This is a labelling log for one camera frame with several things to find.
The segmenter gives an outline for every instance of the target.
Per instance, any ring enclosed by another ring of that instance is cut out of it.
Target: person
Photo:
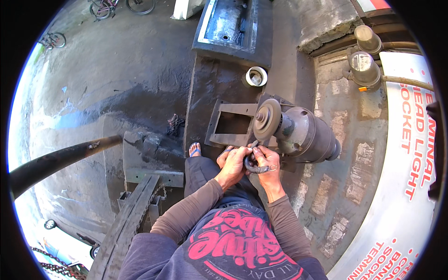
[[[264,146],[229,146],[216,165],[193,143],[185,162],[185,198],[150,233],[133,237],[119,279],[327,279],[279,169],[258,175],[269,214],[264,210],[243,164],[252,152],[260,166],[280,166],[279,155]]]

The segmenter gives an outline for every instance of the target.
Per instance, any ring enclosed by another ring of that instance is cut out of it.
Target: bicycle
[[[51,50],[53,47],[63,47],[67,40],[65,39],[64,34],[55,32],[49,33],[47,32],[42,39],[39,41],[44,47]]]
[[[98,20],[106,19],[113,13],[112,18],[115,16],[115,8],[120,0],[101,0],[99,4],[93,2],[90,5],[89,11],[92,16]],[[126,7],[139,15],[146,15],[152,12],[155,8],[155,0],[125,0]]]

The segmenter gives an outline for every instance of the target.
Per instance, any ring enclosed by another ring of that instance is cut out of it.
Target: car wheel
[[[90,250],[90,256],[92,257],[92,259],[95,259],[96,254],[98,254],[99,251],[99,245],[95,245],[92,247],[92,249]]]
[[[45,229],[52,229],[56,227],[56,222],[54,220],[48,220],[44,224]]]

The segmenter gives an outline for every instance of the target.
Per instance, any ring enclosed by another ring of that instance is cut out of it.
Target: hand
[[[230,153],[230,151],[228,150],[233,150],[234,148],[235,148],[234,146],[228,146],[224,150],[224,152],[218,156],[218,158],[216,159],[216,163],[219,165],[220,169],[224,167],[225,161]]]
[[[274,151],[269,150],[265,146],[258,146],[254,148],[254,156],[258,161],[258,166],[277,166],[274,171],[258,174],[260,184],[266,191],[267,200],[269,203],[286,195],[280,183],[280,157]]]
[[[243,159],[252,152],[251,148],[240,147],[229,152],[221,172],[215,180],[221,185],[223,191],[241,180],[246,172]]]

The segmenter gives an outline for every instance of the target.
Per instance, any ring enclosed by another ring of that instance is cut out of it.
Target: concrete floor
[[[67,44],[35,60],[23,91],[23,141],[17,155],[22,162],[124,133],[121,121],[117,125],[111,116],[160,135],[174,113],[185,118],[195,58],[191,44],[200,14],[185,21],[170,19],[174,3],[159,1],[152,13],[139,16],[120,2],[114,18],[99,22],[90,15],[88,2],[66,4],[49,30],[64,33]],[[170,141],[181,147],[181,138]],[[54,219],[70,235],[81,233],[101,242],[124,190],[123,173],[115,169],[122,162],[106,163],[114,157],[108,153],[38,183],[29,191],[28,204],[37,202],[43,217]]]

